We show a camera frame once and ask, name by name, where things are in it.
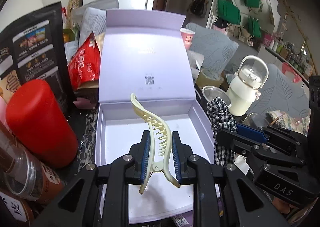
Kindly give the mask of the black white gingham scrunchie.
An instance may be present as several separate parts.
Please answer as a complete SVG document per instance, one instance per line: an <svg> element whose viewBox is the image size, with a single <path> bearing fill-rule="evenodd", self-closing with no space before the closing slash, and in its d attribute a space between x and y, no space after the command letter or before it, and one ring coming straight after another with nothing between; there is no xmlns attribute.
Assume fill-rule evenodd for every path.
<svg viewBox="0 0 320 227"><path fill-rule="evenodd" d="M214 139L216 139L217 133L222 129L226 129L233 133L237 132L238 128L236 126L236 120L232 117L229 108L220 97L217 96L207 103L207 114L212 124L211 129ZM234 163L234 161L235 152L221 146L215 141L214 164L224 167L227 164Z"/></svg>

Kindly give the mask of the cream hair claw clip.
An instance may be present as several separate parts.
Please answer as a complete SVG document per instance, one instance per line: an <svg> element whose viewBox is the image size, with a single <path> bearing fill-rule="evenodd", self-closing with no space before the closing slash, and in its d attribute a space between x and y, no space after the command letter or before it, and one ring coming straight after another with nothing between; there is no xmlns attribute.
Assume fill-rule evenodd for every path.
<svg viewBox="0 0 320 227"><path fill-rule="evenodd" d="M153 173L162 172L165 178L176 187L181 185L169 170L172 152L172 132L167 123L158 115L148 111L137 100L135 93L130 96L133 110L149 127L149 137L142 156L142 184L139 193L143 194Z"/></svg>

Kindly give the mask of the floral fabric cushion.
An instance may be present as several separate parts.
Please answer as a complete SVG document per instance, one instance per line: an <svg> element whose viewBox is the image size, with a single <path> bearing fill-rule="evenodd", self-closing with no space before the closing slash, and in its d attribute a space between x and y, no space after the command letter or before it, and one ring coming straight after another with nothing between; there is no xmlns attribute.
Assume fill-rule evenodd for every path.
<svg viewBox="0 0 320 227"><path fill-rule="evenodd" d="M266 112L266 115L271 120L271 125L308 136L310 113L302 118L294 118L280 110Z"/></svg>

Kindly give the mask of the cream water bottle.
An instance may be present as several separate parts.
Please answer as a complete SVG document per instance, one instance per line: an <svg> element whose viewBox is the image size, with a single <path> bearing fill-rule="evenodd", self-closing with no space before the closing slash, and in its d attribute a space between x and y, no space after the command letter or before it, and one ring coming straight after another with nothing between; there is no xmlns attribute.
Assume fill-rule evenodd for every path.
<svg viewBox="0 0 320 227"><path fill-rule="evenodd" d="M259 89L268 76L268 67L261 58L248 55L242 59L226 92L231 101L229 111L233 116L243 116L251 104L259 99Z"/></svg>

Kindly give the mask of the grey chair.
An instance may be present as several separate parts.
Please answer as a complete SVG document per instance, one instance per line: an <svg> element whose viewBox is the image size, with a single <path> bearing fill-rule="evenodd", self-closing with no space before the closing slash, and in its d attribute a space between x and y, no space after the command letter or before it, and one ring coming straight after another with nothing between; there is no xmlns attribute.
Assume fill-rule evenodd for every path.
<svg viewBox="0 0 320 227"><path fill-rule="evenodd" d="M190 50L204 56L202 67L221 74L239 44L220 31L207 29L195 23L188 23L186 28L195 33Z"/></svg>
<svg viewBox="0 0 320 227"><path fill-rule="evenodd" d="M310 108L304 89L288 79L276 65L268 64L267 67L269 76L260 89L261 96L251 104L247 114L282 111L294 118L306 117Z"/></svg>

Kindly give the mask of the steel cup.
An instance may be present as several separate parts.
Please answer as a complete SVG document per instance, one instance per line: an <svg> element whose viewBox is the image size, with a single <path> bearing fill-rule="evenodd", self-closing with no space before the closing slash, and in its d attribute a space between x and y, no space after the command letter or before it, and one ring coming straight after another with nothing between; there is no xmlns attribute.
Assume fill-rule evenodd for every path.
<svg viewBox="0 0 320 227"><path fill-rule="evenodd" d="M204 86L202 89L203 97L207 102L214 100L216 97L221 98L227 107L231 107L232 103L226 92L215 86Z"/></svg>

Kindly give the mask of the tape roll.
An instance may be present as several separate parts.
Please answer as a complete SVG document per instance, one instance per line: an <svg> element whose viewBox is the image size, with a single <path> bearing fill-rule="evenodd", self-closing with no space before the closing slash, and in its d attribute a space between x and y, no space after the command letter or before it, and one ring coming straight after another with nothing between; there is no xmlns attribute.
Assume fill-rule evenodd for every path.
<svg viewBox="0 0 320 227"><path fill-rule="evenodd" d="M202 68L196 80L196 85L202 89L204 86L215 86L219 88L224 82L224 78L215 71Z"/></svg>

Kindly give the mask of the tall brown jar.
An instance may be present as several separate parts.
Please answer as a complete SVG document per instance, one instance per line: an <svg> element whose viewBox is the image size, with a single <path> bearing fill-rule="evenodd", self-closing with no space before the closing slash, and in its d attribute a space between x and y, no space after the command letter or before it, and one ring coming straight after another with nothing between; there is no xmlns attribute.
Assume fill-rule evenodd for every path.
<svg viewBox="0 0 320 227"><path fill-rule="evenodd" d="M33 156L1 124L1 170L12 194L40 204L49 204L63 189L58 174Z"/></svg>

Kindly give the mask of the grey chair back far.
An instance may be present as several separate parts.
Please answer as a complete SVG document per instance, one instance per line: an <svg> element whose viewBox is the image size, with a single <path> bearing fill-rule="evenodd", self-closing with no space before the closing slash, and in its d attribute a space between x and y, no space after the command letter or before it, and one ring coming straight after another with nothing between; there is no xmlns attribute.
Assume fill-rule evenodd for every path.
<svg viewBox="0 0 320 227"><path fill-rule="evenodd" d="M195 23L188 23L186 28L195 33L190 50L204 56L202 67L221 74L239 44L220 31L207 29Z"/></svg>

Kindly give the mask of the red cylindrical canister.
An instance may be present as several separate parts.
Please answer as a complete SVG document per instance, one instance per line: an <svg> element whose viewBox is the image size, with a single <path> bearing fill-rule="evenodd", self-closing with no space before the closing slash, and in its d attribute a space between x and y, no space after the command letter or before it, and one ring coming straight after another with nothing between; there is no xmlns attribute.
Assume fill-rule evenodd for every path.
<svg viewBox="0 0 320 227"><path fill-rule="evenodd" d="M51 167L65 167L75 158L78 140L46 81L21 86L7 105L6 121L18 140Z"/></svg>

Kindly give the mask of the pink paper cup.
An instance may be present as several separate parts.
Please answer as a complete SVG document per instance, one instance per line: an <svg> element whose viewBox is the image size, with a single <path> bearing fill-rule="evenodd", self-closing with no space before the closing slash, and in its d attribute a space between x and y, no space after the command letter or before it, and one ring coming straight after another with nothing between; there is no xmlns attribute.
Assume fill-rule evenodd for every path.
<svg viewBox="0 0 320 227"><path fill-rule="evenodd" d="M180 33L186 50L189 50L192 45L192 40L195 32L186 28L181 28Z"/></svg>

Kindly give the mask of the green tote bag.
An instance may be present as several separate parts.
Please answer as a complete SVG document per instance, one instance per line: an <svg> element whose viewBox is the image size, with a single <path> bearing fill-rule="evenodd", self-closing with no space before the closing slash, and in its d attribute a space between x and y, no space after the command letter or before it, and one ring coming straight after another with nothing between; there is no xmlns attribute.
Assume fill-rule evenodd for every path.
<svg viewBox="0 0 320 227"><path fill-rule="evenodd" d="M218 18L230 24L239 25L241 23L240 10L233 4L232 0L218 0L217 7Z"/></svg>

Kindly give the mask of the red snack bag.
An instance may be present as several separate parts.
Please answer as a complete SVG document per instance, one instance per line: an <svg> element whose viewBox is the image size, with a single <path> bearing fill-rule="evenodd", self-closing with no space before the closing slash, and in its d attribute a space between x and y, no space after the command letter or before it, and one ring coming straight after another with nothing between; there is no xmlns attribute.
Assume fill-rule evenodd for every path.
<svg viewBox="0 0 320 227"><path fill-rule="evenodd" d="M97 81L100 75L100 50L93 32L79 47L68 65L72 89L76 91L81 85Z"/></svg>

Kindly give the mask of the black coffee bag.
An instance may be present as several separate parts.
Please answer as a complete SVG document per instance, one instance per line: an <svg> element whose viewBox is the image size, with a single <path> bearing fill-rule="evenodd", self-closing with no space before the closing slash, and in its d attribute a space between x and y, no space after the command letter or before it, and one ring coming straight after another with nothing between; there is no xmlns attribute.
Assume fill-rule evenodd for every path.
<svg viewBox="0 0 320 227"><path fill-rule="evenodd" d="M63 113L75 99L68 74L61 2L30 12L1 32L1 97L33 79L45 80Z"/></svg>

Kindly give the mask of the white foam board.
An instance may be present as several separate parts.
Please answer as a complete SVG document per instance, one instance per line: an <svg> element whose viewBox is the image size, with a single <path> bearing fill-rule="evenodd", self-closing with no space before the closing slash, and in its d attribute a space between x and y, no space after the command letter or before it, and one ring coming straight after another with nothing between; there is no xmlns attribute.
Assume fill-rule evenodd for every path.
<svg viewBox="0 0 320 227"><path fill-rule="evenodd" d="M7 0L1 9L1 20L14 21L27 13L51 3L51 0Z"/></svg>

